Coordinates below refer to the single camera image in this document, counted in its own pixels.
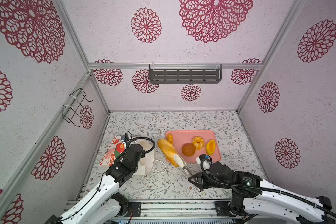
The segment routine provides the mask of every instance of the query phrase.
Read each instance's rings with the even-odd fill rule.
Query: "black cable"
[[[115,162],[119,162],[122,159],[122,156],[124,156],[126,154],[126,151],[127,151],[128,147],[130,146],[130,144],[132,142],[134,142],[135,140],[144,139],[144,140],[148,140],[148,141],[152,142],[152,144],[153,144],[152,148],[150,150],[144,152],[144,154],[151,152],[155,148],[155,142],[148,137],[135,137],[135,138],[132,138],[129,142],[127,142],[127,138],[128,138],[128,132],[125,133],[126,148],[121,154],[119,154],[117,156],[117,158],[115,159]]]
[[[235,223],[235,224],[243,224],[243,223],[245,223],[245,222],[251,220],[252,218],[254,218],[254,217],[257,216],[257,215],[258,215],[258,214],[250,214],[249,217],[247,217],[246,219],[242,219],[242,220],[240,220],[239,222],[237,222],[237,223]]]
[[[306,199],[304,199],[304,198],[302,198],[302,197],[296,196],[296,195],[294,195],[294,194],[291,194],[291,193],[288,193],[288,192],[285,192],[285,191],[280,191],[280,190],[276,190],[276,189],[272,189],[272,188],[266,188],[266,187],[253,187],[253,186],[241,185],[241,184],[234,184],[234,183],[222,183],[222,182],[220,182],[220,181],[217,181],[217,180],[211,178],[211,177],[205,172],[205,169],[204,169],[204,167],[203,167],[203,163],[204,163],[204,161],[208,161],[208,162],[209,162],[209,159],[204,158],[204,159],[202,159],[201,162],[200,162],[200,167],[201,167],[201,169],[202,169],[202,171],[203,171],[203,174],[204,174],[208,179],[210,179],[211,181],[213,181],[213,182],[215,182],[215,183],[218,183],[218,184],[220,184],[220,185],[222,185],[222,186],[228,186],[228,187],[244,187],[244,188],[256,189],[256,190],[260,190],[260,191],[269,191],[269,192],[274,192],[274,193],[283,194],[283,195],[286,195],[286,196],[295,198],[295,199],[297,199],[297,200],[299,200],[299,201],[305,202],[305,203],[308,204],[308,205],[311,205],[311,206],[314,206],[314,207],[316,206],[316,208],[318,208],[318,209],[320,209],[320,210],[326,212],[327,214],[333,216],[334,218],[336,218],[336,214],[333,213],[333,212],[331,212],[330,210],[328,210],[328,209],[326,209],[326,208],[324,208],[324,207],[321,207],[321,206],[319,206],[319,205],[316,205],[315,203],[313,203],[313,202],[311,202],[311,201],[309,201],[309,200],[306,200]]]
[[[105,173],[106,173],[106,172],[104,172],[104,173],[102,174],[102,176],[101,176],[101,181],[99,182],[99,187],[100,187],[101,184],[102,184],[103,175],[104,175]],[[100,191],[99,187],[96,188],[96,192],[92,195],[92,197],[88,200],[88,202],[86,202],[86,204],[85,204],[84,206],[82,206],[82,208],[80,208],[78,211],[76,211],[72,216],[76,215],[79,211],[81,211],[81,210],[82,210],[82,209],[83,209],[83,208],[84,208],[84,207],[91,201],[91,199],[96,195],[96,193]],[[44,224],[55,224],[55,223],[59,223],[59,222],[62,222],[62,221],[65,221],[65,220],[71,218],[72,216],[69,216],[69,217],[67,217],[67,218],[65,218],[65,219],[62,219],[62,220],[60,220],[60,221],[57,221],[57,222],[53,222],[53,223],[44,223]]]

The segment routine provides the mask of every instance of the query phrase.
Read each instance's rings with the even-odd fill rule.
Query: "orange pumpkin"
[[[204,147],[204,139],[197,136],[193,138],[192,144],[195,146],[196,150],[201,150]]]

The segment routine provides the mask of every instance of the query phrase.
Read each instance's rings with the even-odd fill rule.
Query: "metal rail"
[[[261,69],[256,63],[88,63],[89,69]]]

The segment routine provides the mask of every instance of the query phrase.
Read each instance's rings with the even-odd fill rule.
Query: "red floral paper bag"
[[[101,159],[99,165],[100,166],[110,166],[114,163],[115,159],[119,154],[124,151],[124,144],[121,141],[120,136],[116,136],[113,138],[111,144],[108,146],[106,153]]]

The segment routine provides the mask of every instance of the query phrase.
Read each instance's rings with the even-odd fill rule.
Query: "metal bracket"
[[[128,203],[128,209],[132,210],[132,217],[140,217],[141,216],[141,202],[135,201],[135,202],[129,202]],[[124,217],[130,217],[130,213],[127,212],[127,214]]]
[[[149,65],[150,83],[219,83],[221,80],[221,65],[215,69],[154,69]]]
[[[215,205],[217,216],[236,217],[235,214],[230,212],[230,200],[229,201],[215,201],[214,205]]]

